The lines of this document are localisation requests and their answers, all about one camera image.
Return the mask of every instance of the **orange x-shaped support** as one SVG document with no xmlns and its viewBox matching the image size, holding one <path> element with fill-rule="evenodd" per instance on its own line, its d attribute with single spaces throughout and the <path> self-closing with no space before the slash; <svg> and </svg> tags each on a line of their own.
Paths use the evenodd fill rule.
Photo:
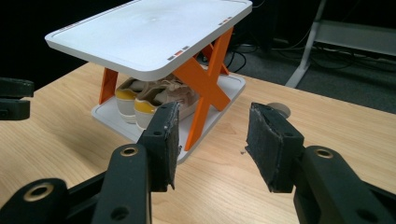
<svg viewBox="0 0 396 224">
<path fill-rule="evenodd" d="M 229 73 L 223 61 L 232 33 L 233 29 L 228 30 L 216 40 L 214 46 L 210 44 L 202 49 L 202 53 L 209 60 L 207 71 L 194 58 L 190 58 L 173 72 L 201 96 L 185 145 L 186 151 L 201 137 L 209 107 L 213 105 L 221 111 L 231 101 L 217 83 L 221 73 L 227 75 Z M 114 96 L 117 77 L 118 72 L 105 68 L 99 98 L 100 105 Z"/>
</svg>

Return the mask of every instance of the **screw hole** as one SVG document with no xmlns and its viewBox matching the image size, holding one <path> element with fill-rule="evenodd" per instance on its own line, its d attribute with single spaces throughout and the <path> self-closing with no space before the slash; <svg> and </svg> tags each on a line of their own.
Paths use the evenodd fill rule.
<svg viewBox="0 0 396 224">
<path fill-rule="evenodd" d="M 29 189 L 23 195 L 23 199 L 26 202 L 36 202 L 50 195 L 52 191 L 53 191 L 53 185 L 51 183 L 38 184 L 36 186 L 33 186 L 31 189 Z"/>
<path fill-rule="evenodd" d="M 332 158 L 332 153 L 327 149 L 319 148 L 315 150 L 315 153 L 317 154 L 317 156 L 321 158 L 325 158 L 325 159 Z"/>
<path fill-rule="evenodd" d="M 113 212 L 111 213 L 111 219 L 115 220 L 115 221 L 121 221 L 123 219 L 125 219 L 126 217 L 128 217 L 129 215 L 129 210 L 126 207 L 118 207 L 116 209 L 113 210 Z"/>
<path fill-rule="evenodd" d="M 121 156 L 124 156 L 124 157 L 134 156 L 137 154 L 138 151 L 139 150 L 137 150 L 137 148 L 135 148 L 135 147 L 127 147 L 121 152 Z"/>
</svg>

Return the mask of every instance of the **white tray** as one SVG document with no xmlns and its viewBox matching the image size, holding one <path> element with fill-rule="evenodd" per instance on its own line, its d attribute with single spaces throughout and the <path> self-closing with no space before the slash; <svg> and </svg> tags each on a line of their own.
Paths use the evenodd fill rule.
<svg viewBox="0 0 396 224">
<path fill-rule="evenodd" d="M 45 39 L 51 48 L 151 81 L 175 71 L 250 11 L 248 0 L 135 0 Z"/>
<path fill-rule="evenodd" d="M 186 117 L 185 119 L 179 122 L 179 144 L 182 146 L 180 155 L 178 157 L 178 163 L 182 163 L 187 157 L 192 153 L 192 151 L 196 148 L 196 146 L 200 143 L 200 141 L 205 137 L 205 135 L 209 132 L 213 125 L 217 122 L 217 120 L 221 117 L 222 114 L 226 112 L 228 107 L 233 103 L 239 93 L 245 88 L 245 80 L 241 77 L 236 77 L 233 75 L 229 76 L 220 76 L 218 84 L 223 89 L 223 91 L 227 94 L 227 96 L 231 99 L 231 102 L 227 105 L 224 110 L 219 112 L 215 107 L 210 106 L 209 113 L 207 115 L 206 123 L 204 130 L 201 134 L 200 139 L 191 147 L 189 151 L 184 150 L 184 146 L 186 144 L 187 137 L 189 135 L 191 122 L 193 119 L 193 115 Z M 119 110 L 117 108 L 117 100 L 115 97 L 112 97 L 110 100 L 106 101 L 102 105 L 97 105 L 92 110 L 92 115 L 94 118 L 103 122 L 106 126 L 113 129 L 117 133 L 122 134 L 128 139 L 131 139 L 132 142 L 136 142 L 141 132 L 139 132 L 136 128 L 135 124 L 129 124 L 123 121 L 120 117 Z"/>
</svg>

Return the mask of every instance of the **black cable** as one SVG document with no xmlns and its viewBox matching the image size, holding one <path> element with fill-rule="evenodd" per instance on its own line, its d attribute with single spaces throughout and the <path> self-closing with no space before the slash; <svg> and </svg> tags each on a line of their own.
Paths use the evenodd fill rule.
<svg viewBox="0 0 396 224">
<path fill-rule="evenodd" d="M 279 50 L 279 51 L 293 51 L 293 50 L 300 50 L 300 49 L 305 49 L 305 46 L 299 47 L 299 48 L 286 48 L 286 49 L 272 49 L 272 50 Z"/>
<path fill-rule="evenodd" d="M 303 36 L 303 38 L 295 45 L 285 48 L 285 49 L 272 49 L 272 50 L 294 50 L 294 49 L 305 49 L 305 45 L 303 47 L 300 48 L 296 48 L 297 46 L 299 46 L 309 35 L 309 33 L 311 32 L 311 27 L 308 29 L 308 31 L 305 33 L 305 35 Z"/>
<path fill-rule="evenodd" d="M 237 52 L 237 51 L 235 51 L 235 53 L 241 55 L 242 58 L 244 58 L 244 63 L 243 63 L 238 69 L 236 69 L 235 71 L 233 71 L 233 73 L 237 73 L 239 70 L 241 70 L 241 69 L 242 69 L 243 67 L 245 67 L 245 65 L 247 64 L 247 57 L 246 57 L 243 53 L 240 53 L 240 52 Z"/>
<path fill-rule="evenodd" d="M 345 17 L 341 21 L 346 21 L 349 18 L 350 14 L 352 14 L 355 11 L 356 7 L 360 3 L 361 3 L 361 0 L 356 1 L 355 5 L 352 7 L 352 9 L 349 10 L 349 12 L 345 15 Z"/>
<path fill-rule="evenodd" d="M 372 58 L 372 57 L 369 57 L 369 56 L 361 56 L 361 57 L 358 57 L 358 59 L 360 59 L 360 60 L 362 60 L 362 61 L 372 62 L 372 63 L 384 63 L 384 64 L 386 64 L 386 65 L 396 66 L 396 62 L 395 62 L 395 63 L 381 62 L 381 61 L 379 61 L 379 60 L 377 60 L 377 59 L 374 59 L 374 58 Z"/>
<path fill-rule="evenodd" d="M 276 51 L 276 53 L 278 53 L 280 56 L 287 58 L 287 59 L 301 60 L 301 57 L 290 57 L 280 50 Z"/>
<path fill-rule="evenodd" d="M 259 5 L 258 5 L 258 6 L 253 6 L 253 8 L 258 8 L 258 7 L 261 7 L 262 5 L 264 5 L 265 1 L 266 1 L 266 0 L 262 0 L 262 2 L 261 2 L 261 3 L 259 3 Z"/>
<path fill-rule="evenodd" d="M 325 52 L 325 54 L 327 56 L 329 56 L 329 58 L 332 59 L 332 60 L 349 61 L 349 63 L 348 63 L 349 66 L 352 65 L 352 64 L 356 64 L 357 66 L 368 68 L 368 69 L 372 69 L 372 70 L 377 70 L 377 71 L 382 71 L 382 72 L 389 72 L 389 73 L 395 73 L 396 72 L 396 69 L 395 70 L 393 70 L 393 69 L 385 69 L 385 68 L 382 68 L 382 67 L 379 67 L 379 66 L 375 66 L 375 65 L 363 62 L 363 60 L 366 60 L 369 57 L 368 56 L 360 56 L 360 57 L 358 57 L 358 56 L 356 56 L 354 50 L 352 50 L 352 49 L 350 49 L 349 52 L 345 52 L 343 50 L 330 51 L 330 50 L 324 49 L 323 47 L 319 47 L 319 49 L 322 52 Z M 385 63 L 385 62 L 379 62 L 379 61 L 374 61 L 374 62 L 376 62 L 376 63 L 384 63 L 386 65 L 396 65 L 396 64 L 393 64 L 393 63 Z M 334 68 L 334 69 L 341 69 L 341 68 L 345 68 L 345 66 Z"/>
<path fill-rule="evenodd" d="M 334 54 L 335 52 L 338 53 L 338 51 L 326 50 L 325 48 L 323 48 L 323 46 L 316 46 L 315 49 L 317 49 L 319 52 L 323 53 L 330 60 L 335 60 L 335 61 L 344 61 L 345 60 L 345 58 L 339 57 L 338 55 Z"/>
<path fill-rule="evenodd" d="M 240 50 L 237 50 L 237 49 L 239 49 L 239 48 L 254 48 L 253 50 L 250 50 L 250 51 L 240 51 Z M 240 53 L 254 53 L 254 52 L 256 52 L 258 49 L 259 49 L 260 47 L 259 46 L 257 46 L 257 45 L 249 45 L 249 44 L 238 44 L 238 45 L 235 45 L 235 46 L 233 46 L 233 50 L 235 50 L 235 51 L 238 51 L 238 52 L 240 52 Z"/>
<path fill-rule="evenodd" d="M 311 62 L 313 62 L 316 66 L 324 68 L 324 69 L 334 69 L 334 70 L 339 70 L 339 69 L 344 69 L 344 68 L 348 68 L 349 66 L 351 66 L 354 62 L 351 61 L 346 65 L 340 66 L 340 67 L 329 67 L 329 66 L 324 66 L 320 63 L 318 63 L 315 59 L 311 58 Z"/>
<path fill-rule="evenodd" d="M 232 53 L 233 53 L 233 55 L 231 56 L 231 60 L 228 62 L 228 64 L 227 64 L 227 68 L 229 68 L 230 67 L 230 65 L 233 63 L 233 57 L 235 56 L 235 51 L 232 51 Z"/>
</svg>

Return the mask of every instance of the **black object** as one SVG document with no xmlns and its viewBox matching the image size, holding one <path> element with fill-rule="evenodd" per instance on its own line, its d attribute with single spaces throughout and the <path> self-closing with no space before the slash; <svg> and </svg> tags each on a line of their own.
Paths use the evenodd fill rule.
<svg viewBox="0 0 396 224">
<path fill-rule="evenodd" d="M 303 142 L 276 110 L 252 103 L 247 152 L 270 191 L 290 193 L 295 186 L 301 223 L 395 223 L 394 205 L 387 207 L 394 195 L 365 184 L 334 150 Z"/>
<path fill-rule="evenodd" d="M 2 73 L 31 80 L 39 90 L 75 70 L 86 61 L 49 48 L 45 35 L 127 2 L 130 0 L 8 1 L 0 7 Z"/>
<path fill-rule="evenodd" d="M 0 77 L 0 120 L 29 119 L 30 102 L 19 98 L 33 97 L 34 92 L 32 81 Z"/>
<path fill-rule="evenodd" d="M 175 187 L 178 107 L 160 106 L 137 144 L 113 152 L 106 172 L 69 190 L 60 179 L 21 188 L 0 210 L 0 223 L 151 223 L 150 193 Z"/>
<path fill-rule="evenodd" d="M 230 47 L 252 44 L 268 51 L 275 37 L 279 0 L 250 1 L 252 12 L 233 28 Z"/>
</svg>

